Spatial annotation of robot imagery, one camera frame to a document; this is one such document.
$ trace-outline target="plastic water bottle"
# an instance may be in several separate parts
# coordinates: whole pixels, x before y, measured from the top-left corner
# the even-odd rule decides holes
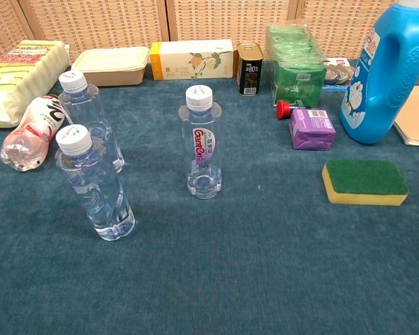
[[[399,0],[368,33],[340,119],[356,141],[373,144],[390,130],[419,78],[419,0]]]
[[[37,168],[45,160],[50,140],[62,122],[64,113],[55,97],[35,98],[27,107],[19,126],[3,141],[1,161],[17,171]]]
[[[121,172],[124,158],[116,135],[105,117],[98,87],[87,84],[84,74],[78,70],[62,73],[59,81],[64,89],[59,95],[59,101],[65,109],[68,122],[82,124],[87,127],[92,137],[101,138],[116,171]]]
[[[220,121],[222,109],[203,85],[186,90],[186,105],[179,109],[189,192],[213,198],[222,187]]]
[[[135,216],[101,139],[90,136],[82,125],[62,128],[56,135],[57,166],[79,195],[81,205],[98,235],[114,241],[130,234]]]

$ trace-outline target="wicker panel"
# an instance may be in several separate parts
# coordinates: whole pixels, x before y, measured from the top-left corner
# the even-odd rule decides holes
[[[293,0],[167,0],[171,40],[231,38],[265,49],[265,26],[285,21]]]
[[[70,45],[73,62],[97,47],[168,40],[164,0],[20,0],[37,38]]]
[[[7,0],[0,0],[0,57],[21,40],[32,37],[26,29],[27,26],[25,27],[24,23],[20,21],[20,17],[11,3]]]
[[[302,18],[328,57],[357,59],[367,32],[394,2],[305,0]]]

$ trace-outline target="purple package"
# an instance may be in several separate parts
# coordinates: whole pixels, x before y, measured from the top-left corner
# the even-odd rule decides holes
[[[295,150],[329,150],[335,129],[325,110],[295,109],[288,125]]]

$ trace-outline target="sponge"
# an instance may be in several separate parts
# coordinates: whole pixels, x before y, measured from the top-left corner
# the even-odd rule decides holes
[[[403,176],[390,161],[331,160],[322,175],[333,204],[400,206],[408,195]]]

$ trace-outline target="yellow packaging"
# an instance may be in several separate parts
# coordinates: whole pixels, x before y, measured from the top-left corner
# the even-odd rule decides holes
[[[68,66],[61,41],[23,40],[0,59],[0,128],[19,124],[30,102],[47,94]]]
[[[155,80],[230,78],[231,40],[155,42],[150,52]]]

